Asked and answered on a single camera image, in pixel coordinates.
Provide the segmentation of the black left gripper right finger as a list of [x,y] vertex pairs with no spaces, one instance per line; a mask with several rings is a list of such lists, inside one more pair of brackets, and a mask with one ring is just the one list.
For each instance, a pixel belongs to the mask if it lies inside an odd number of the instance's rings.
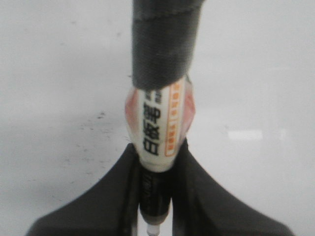
[[230,194],[196,161],[187,141],[172,169],[174,236],[290,236],[292,231]]

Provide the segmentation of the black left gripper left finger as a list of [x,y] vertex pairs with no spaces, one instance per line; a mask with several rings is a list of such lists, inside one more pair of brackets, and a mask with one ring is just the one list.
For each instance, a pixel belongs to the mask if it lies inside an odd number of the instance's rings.
[[135,148],[123,154],[92,188],[36,220],[29,236],[136,236],[140,165]]

